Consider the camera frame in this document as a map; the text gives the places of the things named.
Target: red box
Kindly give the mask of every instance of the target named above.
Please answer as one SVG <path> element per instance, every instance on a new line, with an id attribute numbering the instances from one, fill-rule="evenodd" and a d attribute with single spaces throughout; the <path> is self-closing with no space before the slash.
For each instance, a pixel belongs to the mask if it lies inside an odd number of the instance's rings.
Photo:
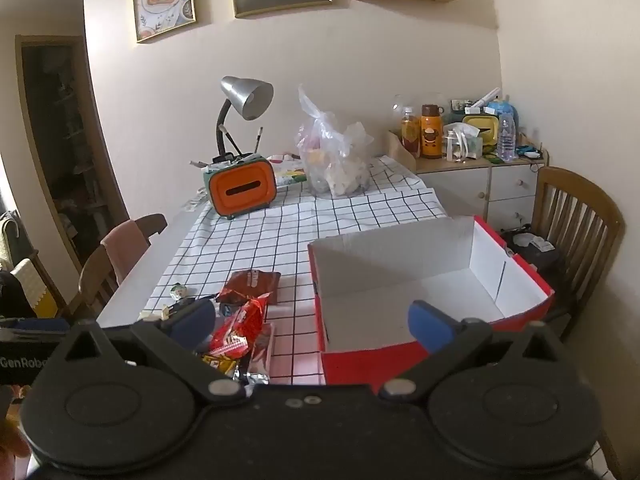
<path id="1" fill-rule="evenodd" d="M 425 300 L 497 330 L 541 319 L 554 292 L 478 217 L 439 218 L 322 238 L 308 247 L 327 384 L 374 389 L 427 352 L 407 311 Z"/>

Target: plastic bag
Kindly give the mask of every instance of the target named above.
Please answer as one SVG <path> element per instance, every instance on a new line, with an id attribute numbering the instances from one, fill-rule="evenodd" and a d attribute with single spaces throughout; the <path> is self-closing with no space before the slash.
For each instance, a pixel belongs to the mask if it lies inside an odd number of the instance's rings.
<path id="1" fill-rule="evenodd" d="M 373 141 L 361 123 L 340 133 L 331 112 L 321 112 L 299 86 L 300 105 L 310 119 L 300 126 L 296 144 L 311 189 L 318 195 L 352 195 L 369 187 L 367 147 Z"/>

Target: wooden chair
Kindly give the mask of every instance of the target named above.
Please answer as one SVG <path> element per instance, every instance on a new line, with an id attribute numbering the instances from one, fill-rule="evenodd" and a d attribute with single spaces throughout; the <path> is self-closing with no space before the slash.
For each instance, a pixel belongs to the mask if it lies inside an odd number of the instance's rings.
<path id="1" fill-rule="evenodd" d="M 622 225 L 616 203 L 593 182 L 562 168 L 538 172 L 532 231 L 561 255 L 557 275 L 549 283 L 556 290 L 556 306 L 547 321 L 570 316 L 563 340 L 593 294 Z"/>
<path id="2" fill-rule="evenodd" d="M 138 218 L 136 224 L 148 242 L 152 235 L 164 231 L 166 219 L 162 214 L 153 214 Z M 98 303 L 101 310 L 117 288 L 116 276 L 107 250 L 103 245 L 100 245 L 82 267 L 78 290 L 88 307 L 92 308 Z"/>

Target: water bottle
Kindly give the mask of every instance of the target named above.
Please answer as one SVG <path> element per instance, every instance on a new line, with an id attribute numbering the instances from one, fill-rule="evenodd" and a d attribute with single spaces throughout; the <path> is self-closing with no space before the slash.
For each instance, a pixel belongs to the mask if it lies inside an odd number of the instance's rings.
<path id="1" fill-rule="evenodd" d="M 500 116 L 497 155 L 504 162 L 511 162 L 518 158 L 516 155 L 516 123 L 511 114 Z"/>

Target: snack bag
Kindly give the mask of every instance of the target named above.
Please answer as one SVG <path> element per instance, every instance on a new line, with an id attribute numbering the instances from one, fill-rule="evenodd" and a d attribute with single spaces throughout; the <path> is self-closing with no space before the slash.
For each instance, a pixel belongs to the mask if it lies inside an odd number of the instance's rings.
<path id="1" fill-rule="evenodd" d="M 298 88 L 300 105 L 309 119 L 300 127 L 296 145 L 310 189 L 316 196 L 350 196 L 369 187 L 369 145 L 362 123 L 343 129 L 334 114 L 321 111 Z"/>
<path id="2" fill-rule="evenodd" d="M 251 298 L 242 308 L 226 320 L 213 334 L 209 343 L 209 355 L 239 359 L 249 353 L 260 335 L 264 320 L 264 310 L 270 294 Z"/>
<path id="3" fill-rule="evenodd" d="M 203 355 L 202 360 L 210 367 L 215 368 L 232 379 L 236 373 L 236 368 L 238 368 L 238 361 L 233 361 L 226 357 L 211 357 L 209 355 Z"/>
<path id="4" fill-rule="evenodd" d="M 269 384 L 269 368 L 273 352 L 273 323 L 265 323 L 255 340 L 246 378 L 249 384 Z"/>
<path id="5" fill-rule="evenodd" d="M 258 298 L 263 294 L 268 296 L 268 303 L 278 303 L 279 272 L 264 272 L 263 270 L 238 270 L 231 275 L 218 297 L 218 303 L 242 305 L 251 298 Z"/>

